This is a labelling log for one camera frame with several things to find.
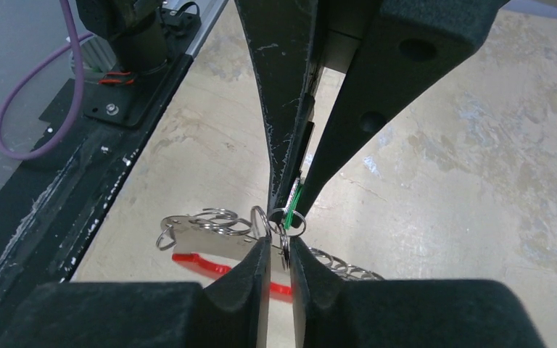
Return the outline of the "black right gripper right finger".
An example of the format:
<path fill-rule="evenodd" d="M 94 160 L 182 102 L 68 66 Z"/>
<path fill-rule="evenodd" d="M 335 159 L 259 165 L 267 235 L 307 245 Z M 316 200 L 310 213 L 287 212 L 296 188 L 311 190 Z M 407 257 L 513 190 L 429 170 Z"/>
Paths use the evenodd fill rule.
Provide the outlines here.
<path fill-rule="evenodd" d="M 543 347 L 519 298 L 485 279 L 345 281 L 290 241 L 298 347 Z"/>

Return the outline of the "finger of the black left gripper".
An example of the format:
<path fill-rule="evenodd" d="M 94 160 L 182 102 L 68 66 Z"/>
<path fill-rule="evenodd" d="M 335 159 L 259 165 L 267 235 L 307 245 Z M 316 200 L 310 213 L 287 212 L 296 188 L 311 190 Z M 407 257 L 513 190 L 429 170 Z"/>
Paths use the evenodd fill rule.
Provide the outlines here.
<path fill-rule="evenodd" d="M 327 1 L 237 1 L 268 147 L 268 209 L 284 207 L 313 129 Z"/>
<path fill-rule="evenodd" d="M 344 77 L 297 211 L 389 121 L 475 54 L 504 1 L 382 1 Z"/>

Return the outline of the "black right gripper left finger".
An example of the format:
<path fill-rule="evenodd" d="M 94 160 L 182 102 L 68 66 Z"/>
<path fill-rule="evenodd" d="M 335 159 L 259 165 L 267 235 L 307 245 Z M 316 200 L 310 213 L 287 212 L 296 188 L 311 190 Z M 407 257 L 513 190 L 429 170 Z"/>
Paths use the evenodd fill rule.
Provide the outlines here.
<path fill-rule="evenodd" d="M 36 288 L 1 347 L 264 347 L 271 240 L 209 286 L 67 282 Z"/>

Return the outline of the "steel key organizer red handle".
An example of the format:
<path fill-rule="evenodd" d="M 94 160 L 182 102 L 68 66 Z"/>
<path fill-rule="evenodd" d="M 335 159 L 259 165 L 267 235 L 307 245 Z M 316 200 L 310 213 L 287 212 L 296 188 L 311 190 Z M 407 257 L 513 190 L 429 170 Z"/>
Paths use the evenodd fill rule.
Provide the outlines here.
<path fill-rule="evenodd" d="M 271 298 L 292 301 L 287 258 L 284 255 L 290 235 L 272 223 L 260 207 L 252 209 L 249 221 L 223 208 L 205 208 L 195 215 L 173 215 L 160 223 L 162 233 L 155 246 L 172 252 L 172 261 L 212 279 L 227 274 L 233 267 L 220 264 L 223 258 L 240 262 L 258 239 L 272 236 Z"/>

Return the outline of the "green key tag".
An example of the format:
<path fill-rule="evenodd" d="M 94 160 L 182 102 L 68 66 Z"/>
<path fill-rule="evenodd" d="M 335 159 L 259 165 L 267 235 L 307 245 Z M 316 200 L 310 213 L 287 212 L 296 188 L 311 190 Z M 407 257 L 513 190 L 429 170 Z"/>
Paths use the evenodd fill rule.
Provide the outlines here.
<path fill-rule="evenodd" d="M 293 217 L 295 209 L 300 198 L 302 183 L 301 177 L 296 177 L 294 183 L 292 184 L 291 190 L 286 201 L 286 206 L 284 208 L 284 214 L 281 219 L 281 224 L 285 230 L 289 230 L 292 227 Z"/>

